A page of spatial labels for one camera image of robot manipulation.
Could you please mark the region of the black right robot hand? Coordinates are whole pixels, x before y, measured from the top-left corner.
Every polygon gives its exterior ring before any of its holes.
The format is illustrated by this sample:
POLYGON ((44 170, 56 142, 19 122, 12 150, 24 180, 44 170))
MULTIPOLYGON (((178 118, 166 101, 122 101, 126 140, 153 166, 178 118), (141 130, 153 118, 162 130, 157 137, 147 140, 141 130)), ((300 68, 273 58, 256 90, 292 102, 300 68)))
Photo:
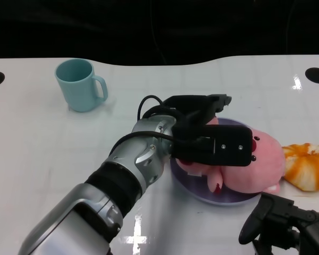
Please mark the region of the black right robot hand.
POLYGON ((293 200, 263 192, 245 221, 239 243, 252 243, 255 254, 272 254, 272 248, 319 254, 319 212, 303 210, 293 200))

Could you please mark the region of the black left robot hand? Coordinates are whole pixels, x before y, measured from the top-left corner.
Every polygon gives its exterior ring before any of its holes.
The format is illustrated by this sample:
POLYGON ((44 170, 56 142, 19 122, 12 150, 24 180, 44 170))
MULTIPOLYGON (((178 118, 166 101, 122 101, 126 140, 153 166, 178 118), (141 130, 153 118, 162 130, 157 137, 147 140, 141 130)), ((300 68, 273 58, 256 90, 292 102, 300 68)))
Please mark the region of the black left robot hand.
POLYGON ((175 139, 172 157, 214 166, 248 166, 252 159, 253 133, 244 125, 210 124, 231 97, 181 95, 163 101, 163 106, 181 116, 171 131, 175 139))

